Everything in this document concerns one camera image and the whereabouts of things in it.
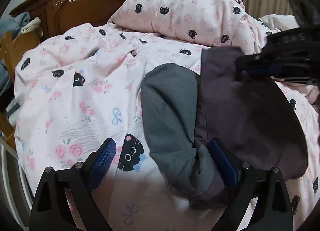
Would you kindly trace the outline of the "wooden chair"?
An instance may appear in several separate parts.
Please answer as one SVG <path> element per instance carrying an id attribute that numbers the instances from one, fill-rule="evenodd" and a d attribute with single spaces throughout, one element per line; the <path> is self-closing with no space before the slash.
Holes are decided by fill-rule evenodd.
<path id="1" fill-rule="evenodd" d="M 23 54 L 40 44 L 40 36 L 36 30 L 20 34 L 12 39 L 8 31 L 1 38 L 1 61 L 4 60 L 12 84 L 15 82 L 15 67 L 22 59 Z M 9 123 L 9 119 L 1 112 L 1 131 L 4 133 L 4 141 L 16 151 L 15 128 Z"/>

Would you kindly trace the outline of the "blue grey clothes pile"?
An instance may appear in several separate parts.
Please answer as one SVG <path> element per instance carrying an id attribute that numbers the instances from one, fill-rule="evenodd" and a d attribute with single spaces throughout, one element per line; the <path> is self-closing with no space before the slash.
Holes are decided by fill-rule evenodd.
<path id="1" fill-rule="evenodd" d="M 1 19 L 1 37 L 6 32 L 11 32 L 12 39 L 15 39 L 21 34 L 37 31 L 39 36 L 43 36 L 40 27 L 41 20 L 36 17 L 30 20 L 30 14 L 24 12 L 16 17 Z M 4 60 L 1 60 L 1 113 L 3 113 L 14 98 L 14 84 L 11 81 L 7 66 Z"/>

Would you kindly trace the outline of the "purple grey hooded jacket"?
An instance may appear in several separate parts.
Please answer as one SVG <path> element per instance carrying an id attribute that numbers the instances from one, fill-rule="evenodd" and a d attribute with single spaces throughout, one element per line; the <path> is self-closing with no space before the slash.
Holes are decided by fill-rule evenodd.
<path id="1" fill-rule="evenodd" d="M 285 180 L 304 175 L 306 140 L 287 98 L 270 79 L 238 75 L 237 47 L 201 53 L 201 71 L 174 63 L 155 67 L 141 83 L 143 128 L 150 156 L 169 184 L 197 209 L 224 206 L 228 167 L 209 142 L 218 138 L 253 167 L 278 167 Z"/>

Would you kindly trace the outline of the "pink cat print duvet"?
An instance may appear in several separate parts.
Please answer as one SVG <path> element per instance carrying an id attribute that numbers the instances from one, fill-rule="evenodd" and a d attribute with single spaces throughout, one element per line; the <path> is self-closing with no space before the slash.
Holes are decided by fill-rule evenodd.
<path id="1" fill-rule="evenodd" d="M 150 156 L 140 89 L 155 67 L 201 71 L 201 53 L 259 53 L 269 34 L 298 26 L 291 15 L 255 19 L 241 0 L 127 0 L 103 26 L 82 24 L 27 51 L 16 66 L 21 106 L 15 140 L 31 191 L 44 169 L 66 172 L 107 138 L 116 155 L 94 200 L 114 230 L 209 230 L 222 207 L 197 209 Z M 303 176 L 285 180 L 298 228 L 319 200 L 319 90 L 270 79 L 287 98 L 308 152 Z"/>

